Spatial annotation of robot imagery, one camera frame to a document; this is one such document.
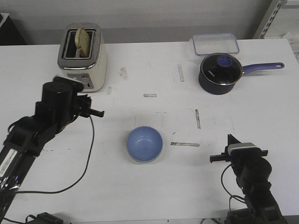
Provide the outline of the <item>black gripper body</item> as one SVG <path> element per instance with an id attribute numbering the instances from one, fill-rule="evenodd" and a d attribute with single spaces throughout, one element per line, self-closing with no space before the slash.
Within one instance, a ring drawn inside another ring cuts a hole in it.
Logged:
<path id="1" fill-rule="evenodd" d="M 225 152 L 218 155 L 211 155 L 209 161 L 211 163 L 217 161 L 226 161 L 231 163 L 244 163 L 245 160 L 255 158 L 255 157 L 265 157 L 268 155 L 268 150 L 262 150 L 258 147 L 235 150 L 232 152 L 231 156 L 228 154 L 228 147 L 226 147 Z"/>
<path id="2" fill-rule="evenodd" d="M 104 111 L 97 111 L 91 108 L 92 99 L 87 94 L 85 95 L 78 95 L 74 99 L 73 104 L 73 113 L 74 117 L 77 118 L 78 116 L 88 118 L 90 115 L 96 117 L 104 117 Z"/>

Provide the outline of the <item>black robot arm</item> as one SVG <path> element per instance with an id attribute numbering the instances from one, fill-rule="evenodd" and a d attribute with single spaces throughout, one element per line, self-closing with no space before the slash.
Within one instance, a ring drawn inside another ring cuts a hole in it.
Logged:
<path id="1" fill-rule="evenodd" d="M 4 219 L 19 187 L 44 145 L 79 116 L 102 118 L 104 112 L 91 108 L 91 98 L 80 95 L 84 85 L 56 76 L 43 84 L 35 113 L 12 123 L 0 152 L 0 218 Z"/>
<path id="2" fill-rule="evenodd" d="M 280 208 L 274 199 L 268 181 L 272 172 L 270 163 L 264 158 L 267 150 L 253 143 L 242 143 L 228 134 L 228 145 L 219 155 L 211 155 L 210 162 L 230 162 L 236 183 L 244 194 L 246 209 L 229 211 L 226 224 L 285 224 Z"/>

